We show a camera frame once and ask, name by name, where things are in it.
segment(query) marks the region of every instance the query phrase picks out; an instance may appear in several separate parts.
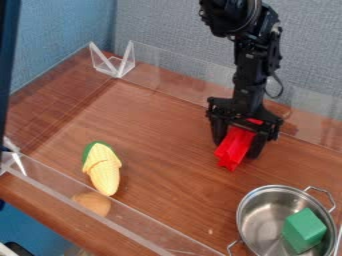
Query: green cube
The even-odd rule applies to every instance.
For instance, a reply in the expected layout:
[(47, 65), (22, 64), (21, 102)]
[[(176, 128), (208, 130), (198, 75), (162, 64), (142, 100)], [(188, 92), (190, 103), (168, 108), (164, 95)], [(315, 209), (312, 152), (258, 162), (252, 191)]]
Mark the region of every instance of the green cube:
[(323, 241), (327, 225), (309, 208), (291, 215), (284, 224), (283, 235), (295, 251), (301, 254)]

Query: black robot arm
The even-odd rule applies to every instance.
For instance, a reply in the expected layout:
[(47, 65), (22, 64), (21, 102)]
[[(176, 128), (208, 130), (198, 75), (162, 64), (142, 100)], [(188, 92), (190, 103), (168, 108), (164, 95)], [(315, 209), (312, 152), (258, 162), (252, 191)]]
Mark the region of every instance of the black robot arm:
[(264, 107), (268, 78), (276, 74), (283, 59), (279, 14), (261, 0), (201, 0), (200, 15), (213, 34), (229, 37), (236, 45), (233, 98), (209, 98), (214, 142), (221, 144), (230, 125), (254, 131), (248, 156), (256, 158), (267, 142), (277, 140), (284, 123)]

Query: pot rim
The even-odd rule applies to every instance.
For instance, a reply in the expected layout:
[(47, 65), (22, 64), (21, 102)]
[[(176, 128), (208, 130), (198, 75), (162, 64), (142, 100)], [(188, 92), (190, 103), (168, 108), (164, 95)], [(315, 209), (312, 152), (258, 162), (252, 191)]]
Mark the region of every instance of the pot rim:
[(337, 245), (337, 226), (336, 226), (336, 222), (333, 220), (332, 214), (329, 213), (328, 209), (324, 207), (323, 203), (319, 201), (319, 199), (316, 199), (316, 197), (313, 197), (308, 192), (305, 192), (304, 190), (300, 190), (299, 188), (295, 188), (292, 186), (287, 186), (287, 185), (268, 185), (268, 186), (263, 186), (256, 188), (254, 190), (252, 190), (248, 195), (244, 197), (244, 199), (241, 200), (240, 206), (238, 206), (238, 210), (237, 210), (237, 226), (238, 226), (238, 231), (240, 231), (240, 235), (241, 235), (241, 239), (244, 241), (244, 243), (246, 244), (246, 246), (249, 247), (250, 251), (257, 255), (257, 256), (263, 256), (260, 255), (256, 250), (253, 249), (253, 247), (250, 246), (250, 243), (246, 239), (245, 234), (242, 233), (242, 224), (241, 224), (241, 212), (242, 209), (245, 208), (246, 204), (249, 203), (250, 199), (254, 198), (256, 196), (261, 195), (263, 193), (265, 193), (267, 191), (271, 190), (275, 191), (288, 191), (293, 194), (297, 194), (300, 197), (305, 198), (307, 200), (312, 201), (313, 204), (317, 206), (317, 208), (320, 209), (320, 211), (324, 213), (324, 215), (328, 218), (329, 224), (331, 224), (331, 228), (332, 228), (332, 233), (333, 233), (333, 246), (331, 246), (327, 255), (333, 255), (335, 252), (335, 248)]

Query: stainless steel pot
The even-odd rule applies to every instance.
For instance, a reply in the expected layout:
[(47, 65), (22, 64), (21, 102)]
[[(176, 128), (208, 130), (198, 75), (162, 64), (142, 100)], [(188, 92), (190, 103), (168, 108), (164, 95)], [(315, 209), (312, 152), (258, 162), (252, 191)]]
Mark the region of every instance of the stainless steel pot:
[[(329, 195), (333, 207), (327, 210), (319, 200), (307, 192), (317, 190)], [(337, 245), (337, 227), (331, 213), (336, 209), (336, 202), (329, 191), (308, 187), (305, 190), (273, 185), (253, 190), (242, 199), (238, 212), (237, 224), (241, 240), (233, 242), (229, 254), (233, 256), (232, 248), (238, 242), (244, 242), (258, 256), (289, 256), (296, 255), (281, 232), (285, 219), (304, 208), (311, 208), (328, 227), (323, 243), (303, 255), (332, 256)]]

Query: wooden surface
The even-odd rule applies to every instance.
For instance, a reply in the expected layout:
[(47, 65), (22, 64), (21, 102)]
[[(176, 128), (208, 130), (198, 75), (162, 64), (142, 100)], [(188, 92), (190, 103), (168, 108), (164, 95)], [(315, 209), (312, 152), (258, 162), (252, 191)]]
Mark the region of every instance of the wooden surface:
[[(132, 77), (144, 77), (146, 68), (138, 66)], [(185, 86), (178, 75), (160, 72), (168, 79), (160, 84), (165, 90), (180, 88), (181, 82)], [(308, 120), (313, 114), (301, 115)], [(240, 201), (260, 186), (327, 188), (339, 201), (333, 217), (341, 223), (341, 153), (284, 135), (258, 160), (246, 160), (234, 173), (228, 172), (213, 155), (205, 108), (110, 80), (94, 71), (87, 51), (13, 96), (7, 134), (26, 154), (86, 184), (92, 183), (82, 173), (85, 146), (96, 140), (110, 143), (125, 163), (114, 197), (224, 253), (238, 238)], [(0, 197), (97, 255), (153, 255), (10, 174), (0, 178)], [(244, 247), (237, 255), (245, 255)]]

